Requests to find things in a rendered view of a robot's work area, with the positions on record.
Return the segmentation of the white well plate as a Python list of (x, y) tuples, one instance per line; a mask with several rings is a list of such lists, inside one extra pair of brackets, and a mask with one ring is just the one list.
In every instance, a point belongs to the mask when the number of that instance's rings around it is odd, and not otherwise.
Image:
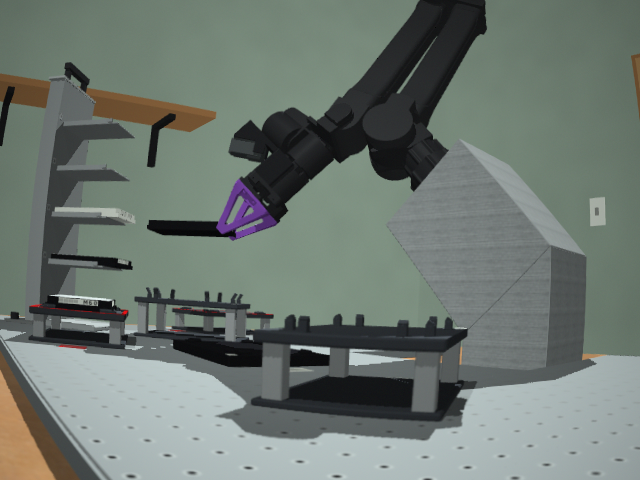
[(136, 222), (134, 215), (118, 208), (55, 207), (55, 212), (102, 212), (101, 216), (109, 217), (124, 224), (135, 224)]

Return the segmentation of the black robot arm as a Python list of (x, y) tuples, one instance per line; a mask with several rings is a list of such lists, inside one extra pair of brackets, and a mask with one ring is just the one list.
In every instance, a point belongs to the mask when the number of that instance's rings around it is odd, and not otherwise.
[(365, 75), (323, 117), (316, 121), (291, 107), (269, 116), (262, 131), (250, 120), (234, 134), (229, 154), (262, 162), (254, 170), (271, 186), (293, 161), (312, 180), (334, 159), (341, 163), (368, 145), (375, 172), (392, 181), (410, 177), (414, 192), (449, 151), (427, 126), (473, 41), (487, 30), (485, 4), (419, 0)]

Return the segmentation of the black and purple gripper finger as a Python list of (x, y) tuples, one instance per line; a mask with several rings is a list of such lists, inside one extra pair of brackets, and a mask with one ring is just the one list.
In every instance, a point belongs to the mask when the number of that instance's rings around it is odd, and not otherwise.
[[(241, 219), (244, 217), (244, 215), (246, 214), (247, 210), (250, 208), (251, 206), (244, 200), (234, 221)], [(228, 236), (232, 241), (242, 238), (244, 236), (271, 228), (276, 226), (278, 223), (273, 219), (273, 217), (271, 215), (262, 218), (263, 222), (260, 224), (257, 224), (255, 226), (249, 227), (247, 229), (244, 229), (242, 231), (236, 232), (237, 229), (235, 229), (235, 233), (236, 233), (236, 237), (232, 237), (232, 236)], [(233, 222), (234, 222), (233, 221)]]
[[(226, 225), (226, 221), (238, 199), (239, 196), (242, 196), (242, 198), (251, 206), (251, 208), (254, 210), (253, 213), (233, 222), (230, 223), (228, 225)], [(225, 234), (228, 233), (230, 231), (233, 231), (235, 229), (238, 229), (242, 226), (245, 226), (247, 224), (250, 224), (252, 222), (255, 222), (259, 219), (262, 219), (264, 217), (269, 216), (270, 213), (263, 207), (263, 205), (259, 202), (259, 200), (249, 191), (249, 189), (238, 179), (235, 184), (234, 187), (232, 189), (232, 192), (230, 194), (230, 197), (227, 201), (227, 204), (225, 206), (225, 209), (221, 215), (221, 218), (216, 226), (216, 229), (221, 233), (221, 234)]]

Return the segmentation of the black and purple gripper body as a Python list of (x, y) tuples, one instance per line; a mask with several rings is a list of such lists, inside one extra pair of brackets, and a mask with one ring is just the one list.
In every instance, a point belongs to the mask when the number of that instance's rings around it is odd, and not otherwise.
[(294, 165), (271, 186), (269, 186), (255, 170), (250, 172), (245, 178), (242, 176), (239, 178), (259, 202), (263, 204), (264, 208), (266, 204), (263, 202), (263, 199), (267, 204), (269, 203), (266, 210), (274, 217), (273, 219), (277, 223), (279, 223), (280, 219), (288, 212), (285, 203), (309, 182), (309, 178), (303, 171), (299, 174), (295, 171), (299, 166), (294, 161), (292, 163)]

